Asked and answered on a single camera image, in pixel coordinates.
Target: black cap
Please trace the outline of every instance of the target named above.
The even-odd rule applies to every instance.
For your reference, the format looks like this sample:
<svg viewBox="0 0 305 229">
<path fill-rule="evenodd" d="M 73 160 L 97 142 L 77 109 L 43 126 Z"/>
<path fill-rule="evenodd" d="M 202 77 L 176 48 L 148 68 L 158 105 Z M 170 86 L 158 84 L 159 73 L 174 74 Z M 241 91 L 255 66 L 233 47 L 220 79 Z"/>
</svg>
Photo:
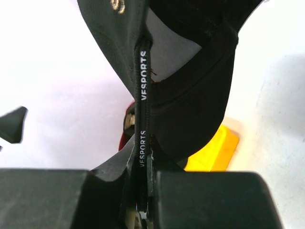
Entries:
<svg viewBox="0 0 305 229">
<path fill-rule="evenodd" d="M 180 161 L 221 124 L 238 32 L 262 0 L 78 0 L 101 51 L 137 101 L 139 50 L 149 44 L 150 133 Z"/>
</svg>

